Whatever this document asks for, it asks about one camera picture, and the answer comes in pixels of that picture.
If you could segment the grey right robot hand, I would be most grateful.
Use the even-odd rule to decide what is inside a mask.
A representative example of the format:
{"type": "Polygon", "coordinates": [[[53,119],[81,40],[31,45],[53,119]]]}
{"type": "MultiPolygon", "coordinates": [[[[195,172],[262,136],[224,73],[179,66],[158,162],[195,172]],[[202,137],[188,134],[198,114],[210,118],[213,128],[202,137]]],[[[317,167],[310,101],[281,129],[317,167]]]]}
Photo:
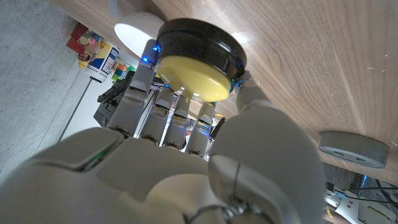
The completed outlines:
{"type": "Polygon", "coordinates": [[[106,128],[76,133],[8,176],[1,222],[321,223],[318,152],[249,72],[236,82],[239,113],[221,127],[209,159],[201,157],[209,114],[185,152],[133,136],[160,52],[148,41],[106,128]]]}

